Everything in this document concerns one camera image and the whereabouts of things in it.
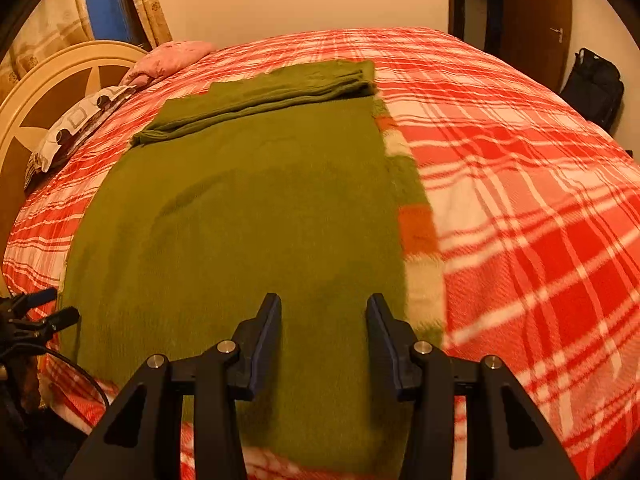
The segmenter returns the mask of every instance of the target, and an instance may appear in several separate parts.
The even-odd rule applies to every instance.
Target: blue window glass
[[[86,6],[96,40],[132,42],[122,0],[86,0]]]

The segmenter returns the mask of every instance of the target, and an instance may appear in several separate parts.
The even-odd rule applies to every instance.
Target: curtain
[[[133,3],[151,47],[172,40],[158,0],[133,0]]]
[[[93,38],[85,0],[41,0],[0,62],[0,102],[39,62]]]

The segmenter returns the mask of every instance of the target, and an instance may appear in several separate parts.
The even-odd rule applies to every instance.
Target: window frame
[[[151,45],[146,38],[142,22],[140,22],[140,17],[138,16],[133,0],[120,0],[120,5],[122,6],[124,18],[127,20],[127,25],[131,31],[132,44],[135,44],[146,51],[150,51]]]

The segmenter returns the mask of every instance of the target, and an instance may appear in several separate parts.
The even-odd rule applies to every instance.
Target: black cable
[[[40,353],[44,352],[44,353],[53,355],[53,357],[56,357],[56,358],[60,359],[63,363],[66,363],[67,365],[71,366],[76,372],[78,372],[80,375],[82,375],[82,377],[84,377],[87,381],[89,381],[91,386],[93,386],[96,389],[96,391],[102,397],[102,402],[104,402],[105,408],[109,407],[109,398],[104,393],[104,390],[100,387],[100,384],[98,384],[95,381],[95,379],[93,377],[91,377],[91,375],[89,375],[83,368],[79,367],[77,364],[75,364],[73,361],[71,361],[71,359],[69,359],[67,357],[64,357],[62,354],[56,352],[55,350],[47,348],[46,346],[36,345],[36,344],[33,344],[33,343],[16,343],[11,348],[9,348],[6,352],[4,352],[3,354],[0,354],[0,361],[6,355],[8,355],[10,353],[13,353],[15,351],[15,349],[17,349],[17,348],[35,349]]]

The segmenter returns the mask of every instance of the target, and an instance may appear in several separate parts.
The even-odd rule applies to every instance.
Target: window
[[[133,0],[86,0],[96,40],[118,40],[151,50]]]

